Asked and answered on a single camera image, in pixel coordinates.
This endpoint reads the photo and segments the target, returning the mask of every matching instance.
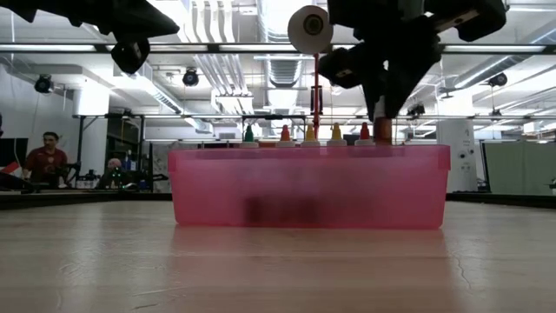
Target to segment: person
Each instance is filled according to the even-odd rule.
[[[133,183],[133,177],[122,169],[122,161],[112,158],[108,161],[107,169],[96,188],[100,190],[113,190],[119,189],[128,183]]]
[[[57,133],[47,131],[43,134],[42,148],[32,150],[23,166],[23,179],[29,178],[32,183],[57,184],[60,172],[68,163],[65,152],[56,146],[60,137]]]

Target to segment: ventilation duct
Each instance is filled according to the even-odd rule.
[[[552,21],[540,29],[534,31],[525,37],[520,43],[523,44],[554,44],[556,43],[556,21]],[[506,56],[506,57],[491,57],[480,65],[476,66],[467,73],[457,77],[454,81],[453,88],[462,90],[474,86],[477,83],[482,83],[487,79],[505,71],[509,68],[526,61],[532,56]]]
[[[266,43],[289,43],[289,18],[301,7],[313,4],[311,0],[258,0],[259,31]],[[265,73],[268,83],[276,88],[293,88],[300,82],[303,61],[267,60]],[[282,108],[291,107],[297,101],[296,90],[270,90],[268,101]]]
[[[117,66],[115,66],[114,76],[127,77],[130,82],[133,82],[136,89],[147,92],[159,104],[163,105],[169,110],[172,110],[176,114],[192,114],[192,112],[187,111],[183,107],[182,103],[179,100],[172,97],[172,94],[170,92],[168,92],[164,89],[164,87],[153,81],[153,70],[148,63],[144,63],[134,75],[128,75],[117,68]],[[186,118],[185,121],[195,127],[195,131],[197,133],[212,134],[214,131],[214,127],[211,123],[203,122],[200,119]]]

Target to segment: security camera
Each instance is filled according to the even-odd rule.
[[[41,74],[41,76],[36,80],[35,90],[38,93],[49,94],[54,91],[54,83],[52,83],[52,77],[48,74]]]
[[[491,77],[488,81],[486,81],[489,86],[499,86],[502,87],[507,84],[507,76],[504,73],[499,73],[498,75]]]
[[[195,87],[199,83],[199,76],[196,68],[187,68],[182,82],[187,87]]]

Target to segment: ceiling light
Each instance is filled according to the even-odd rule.
[[[95,52],[92,44],[0,44],[0,50],[6,52],[34,52],[34,51],[60,51],[60,52]]]
[[[528,3],[528,4],[510,4],[511,12],[556,12],[556,6],[553,4]]]
[[[336,50],[336,49],[339,49],[339,48],[343,48],[343,49],[346,49],[346,50],[350,50],[350,49],[352,49],[354,46],[355,46],[354,44],[334,44],[334,45],[332,46],[332,49],[333,49],[333,50]]]
[[[186,115],[186,117],[207,118],[207,119],[236,119],[236,118],[242,118],[241,115],[217,115],[217,114],[207,114],[207,115],[192,114],[192,115]]]
[[[487,45],[487,44],[448,44],[443,52],[458,53],[535,53],[545,49],[544,45]]]
[[[203,53],[207,52],[209,47],[206,44],[198,43],[152,43],[150,45],[150,52],[153,53],[173,53],[173,52],[189,52],[189,53]]]
[[[157,118],[157,119],[159,119],[159,118],[160,118],[160,119],[166,119],[166,118],[182,118],[181,116],[178,116],[178,115],[172,115],[172,116],[169,116],[169,115],[147,115],[147,116],[144,116],[144,117],[145,117],[145,118]]]
[[[255,61],[304,61],[304,60],[314,60],[314,57],[304,57],[304,56],[280,56],[280,55],[266,55],[266,56],[254,56]]]
[[[220,45],[220,51],[222,52],[265,51],[268,53],[274,51],[291,52],[291,53],[297,52],[294,46],[288,43],[222,44]]]

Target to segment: wooden table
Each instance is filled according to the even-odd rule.
[[[438,231],[183,228],[170,202],[0,211],[0,310],[555,312],[555,222],[465,203]]]

